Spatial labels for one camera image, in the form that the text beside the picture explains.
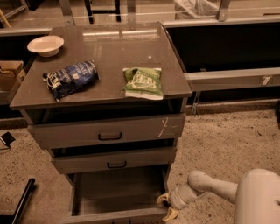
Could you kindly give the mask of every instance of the scratch mark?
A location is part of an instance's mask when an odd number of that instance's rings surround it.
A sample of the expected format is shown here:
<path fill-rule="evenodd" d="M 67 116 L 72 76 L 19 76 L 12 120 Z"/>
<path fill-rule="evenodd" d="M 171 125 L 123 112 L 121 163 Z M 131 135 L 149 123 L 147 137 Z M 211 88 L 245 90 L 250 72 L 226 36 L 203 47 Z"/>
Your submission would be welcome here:
<path fill-rule="evenodd" d="M 167 128 L 168 117 L 166 117 L 166 121 L 162 120 L 161 122 L 163 123 L 164 127 L 162 128 L 162 130 L 160 131 L 157 137 L 161 137 L 161 135 L 164 133 L 165 128 Z"/>

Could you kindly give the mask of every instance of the brown box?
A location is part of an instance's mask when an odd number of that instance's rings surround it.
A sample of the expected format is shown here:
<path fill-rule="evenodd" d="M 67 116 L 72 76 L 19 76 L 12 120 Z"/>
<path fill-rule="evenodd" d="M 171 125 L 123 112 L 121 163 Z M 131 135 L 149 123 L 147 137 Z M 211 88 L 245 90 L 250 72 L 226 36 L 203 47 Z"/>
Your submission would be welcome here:
<path fill-rule="evenodd" d="M 0 67 L 0 91 L 11 91 L 23 71 L 23 61 L 0 60 Z"/>

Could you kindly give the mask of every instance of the bowl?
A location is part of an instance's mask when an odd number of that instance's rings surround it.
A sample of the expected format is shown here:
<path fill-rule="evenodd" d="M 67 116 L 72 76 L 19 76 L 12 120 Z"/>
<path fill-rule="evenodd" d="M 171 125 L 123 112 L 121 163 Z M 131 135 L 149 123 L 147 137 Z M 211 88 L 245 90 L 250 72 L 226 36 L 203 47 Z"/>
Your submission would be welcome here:
<path fill-rule="evenodd" d="M 64 45 L 64 39 L 58 36 L 44 36 L 31 41 L 27 49 L 32 53 L 38 53 L 41 57 L 52 57 L 59 53 Z"/>

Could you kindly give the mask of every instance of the white robotic arm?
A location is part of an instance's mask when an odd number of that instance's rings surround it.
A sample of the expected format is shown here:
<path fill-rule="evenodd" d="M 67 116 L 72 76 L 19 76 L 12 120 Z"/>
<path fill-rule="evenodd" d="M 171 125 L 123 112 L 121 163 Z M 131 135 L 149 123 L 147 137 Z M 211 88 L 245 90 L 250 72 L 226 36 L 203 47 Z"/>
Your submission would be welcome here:
<path fill-rule="evenodd" d="M 171 206 L 164 221 L 171 221 L 191 202 L 214 193 L 235 204 L 234 224 L 280 223 L 280 177 L 274 172 L 254 169 L 239 184 L 211 178 L 202 171 L 191 171 L 187 182 L 161 195 Z"/>

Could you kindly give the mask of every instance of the snack bag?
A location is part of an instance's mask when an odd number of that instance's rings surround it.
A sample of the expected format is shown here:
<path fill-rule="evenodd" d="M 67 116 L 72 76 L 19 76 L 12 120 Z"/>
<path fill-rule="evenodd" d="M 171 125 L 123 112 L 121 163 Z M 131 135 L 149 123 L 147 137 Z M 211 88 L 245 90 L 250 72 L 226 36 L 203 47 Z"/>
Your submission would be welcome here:
<path fill-rule="evenodd" d="M 160 68 L 132 67 L 123 69 L 127 84 L 123 88 L 125 96 L 162 100 Z"/>
<path fill-rule="evenodd" d="M 43 80 L 46 81 L 48 89 L 52 91 L 57 102 L 60 101 L 60 98 L 70 95 L 97 79 L 98 74 L 93 60 L 74 64 L 56 72 L 43 74 Z"/>

